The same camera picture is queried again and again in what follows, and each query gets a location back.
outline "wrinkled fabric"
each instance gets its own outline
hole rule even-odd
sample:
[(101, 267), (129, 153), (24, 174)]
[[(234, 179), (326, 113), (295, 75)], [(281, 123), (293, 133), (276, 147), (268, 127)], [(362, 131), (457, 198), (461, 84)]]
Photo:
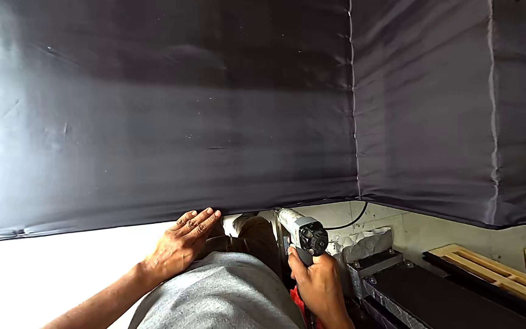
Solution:
[(0, 0), (0, 239), (347, 200), (526, 224), (526, 1)]
[(280, 278), (246, 253), (213, 252), (162, 283), (135, 311), (134, 328), (305, 328)]

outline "person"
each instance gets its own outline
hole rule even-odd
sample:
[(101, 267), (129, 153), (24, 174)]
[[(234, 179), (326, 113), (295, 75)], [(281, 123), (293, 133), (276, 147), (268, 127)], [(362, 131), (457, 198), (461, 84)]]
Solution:
[[(189, 211), (153, 253), (119, 280), (45, 328), (107, 328), (144, 295), (129, 328), (305, 328), (280, 274), (271, 223), (256, 214), (224, 235), (221, 213)], [(305, 267), (293, 247), (289, 266), (305, 305), (327, 329), (354, 328), (337, 263), (328, 254)]]

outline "wooden crate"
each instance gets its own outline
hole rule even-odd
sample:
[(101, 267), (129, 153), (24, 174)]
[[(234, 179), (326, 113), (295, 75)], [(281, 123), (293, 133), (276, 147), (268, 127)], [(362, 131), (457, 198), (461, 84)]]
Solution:
[(430, 253), (526, 300), (525, 273), (519, 272), (459, 245), (444, 246), (430, 250)]

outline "brown pants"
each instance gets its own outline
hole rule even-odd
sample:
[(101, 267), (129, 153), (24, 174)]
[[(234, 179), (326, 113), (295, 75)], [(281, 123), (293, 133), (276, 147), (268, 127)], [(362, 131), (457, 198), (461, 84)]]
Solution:
[(233, 227), (238, 233), (237, 238), (224, 235), (222, 219), (217, 221), (196, 260), (201, 260), (213, 251), (248, 253), (281, 278), (277, 242), (271, 223), (261, 216), (242, 215), (233, 222)]

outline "black cable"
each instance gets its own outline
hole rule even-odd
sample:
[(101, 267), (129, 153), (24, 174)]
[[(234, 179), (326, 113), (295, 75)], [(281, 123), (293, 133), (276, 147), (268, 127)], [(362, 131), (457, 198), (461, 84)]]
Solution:
[(324, 229), (326, 231), (329, 231), (331, 229), (341, 229), (341, 228), (345, 228), (345, 227), (349, 227), (350, 225), (353, 225), (354, 223), (356, 223), (359, 219), (361, 219), (362, 215), (365, 214), (365, 210), (366, 210), (366, 206), (368, 206), (369, 203), (365, 201), (365, 206), (362, 208), (362, 211), (361, 213), (358, 215), (358, 217), (356, 218), (356, 220), (353, 220), (351, 221), (350, 223), (346, 224), (346, 225), (342, 225), (342, 226), (337, 226), (337, 227), (325, 227)]

